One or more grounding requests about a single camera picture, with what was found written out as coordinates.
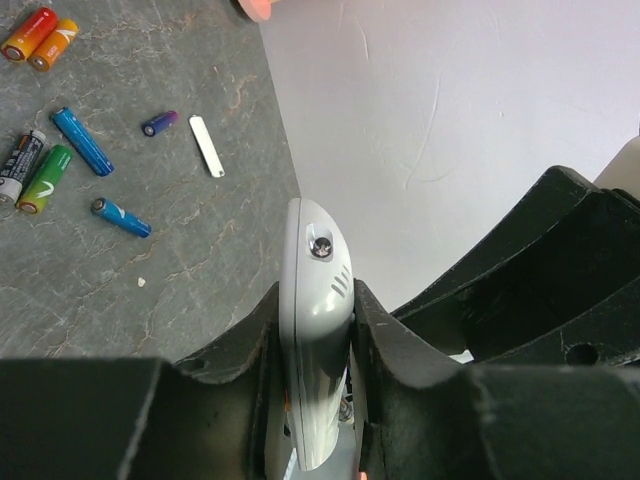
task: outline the vent slot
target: vent slot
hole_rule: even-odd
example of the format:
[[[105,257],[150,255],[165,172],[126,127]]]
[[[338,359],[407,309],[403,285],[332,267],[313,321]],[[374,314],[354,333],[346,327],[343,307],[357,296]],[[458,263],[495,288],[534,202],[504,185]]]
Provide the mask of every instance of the vent slot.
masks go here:
[[[344,292],[342,290],[340,290],[338,287],[336,287],[335,284],[331,284],[331,288],[333,288],[333,290],[340,295],[342,298],[347,298],[347,296],[344,294]]]
[[[333,277],[333,279],[338,282],[340,285],[342,285],[342,288],[344,288],[345,290],[349,290],[349,287],[347,287],[347,284],[344,283],[344,280],[342,280],[340,277]]]

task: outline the battery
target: battery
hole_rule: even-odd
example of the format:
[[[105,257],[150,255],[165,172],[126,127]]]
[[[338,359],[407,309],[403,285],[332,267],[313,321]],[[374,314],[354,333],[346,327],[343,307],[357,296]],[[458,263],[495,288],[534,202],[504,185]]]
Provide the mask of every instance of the battery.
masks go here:
[[[49,70],[60,54],[71,45],[78,30],[78,25],[73,20],[68,18],[60,20],[56,29],[31,54],[29,63],[41,72]]]
[[[70,160],[69,148],[64,145],[53,147],[16,206],[27,213],[42,212]]]
[[[151,234],[151,226],[133,213],[127,212],[106,198],[98,198],[91,204],[91,211],[97,216],[117,225],[129,233],[146,238]]]
[[[0,171],[0,203],[14,205],[18,201],[24,181],[33,170],[46,139],[45,134],[37,130],[22,136]]]
[[[58,17],[53,10],[39,8],[2,44],[2,54],[13,62],[24,62],[57,24]]]
[[[153,117],[148,122],[142,124],[142,131],[147,137],[155,137],[156,134],[166,130],[178,121],[179,115],[173,110],[169,110],[157,117]]]
[[[68,107],[54,113],[51,119],[96,175],[105,177],[113,172],[115,167]]]

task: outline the white plastic object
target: white plastic object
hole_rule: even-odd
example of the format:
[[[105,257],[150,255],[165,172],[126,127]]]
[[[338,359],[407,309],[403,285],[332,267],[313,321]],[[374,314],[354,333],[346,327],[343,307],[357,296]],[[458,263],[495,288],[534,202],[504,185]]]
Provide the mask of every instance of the white plastic object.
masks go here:
[[[189,125],[193,131],[193,135],[196,137],[196,142],[198,142],[198,146],[200,147],[200,151],[211,175],[216,178],[224,177],[222,163],[220,163],[218,152],[216,152],[216,147],[213,145],[211,135],[209,135],[209,130],[207,130],[203,118],[198,115],[192,115],[189,118]]]
[[[324,463],[338,441],[354,288],[349,250],[319,205],[289,202],[280,277],[280,344],[289,429],[303,471]]]

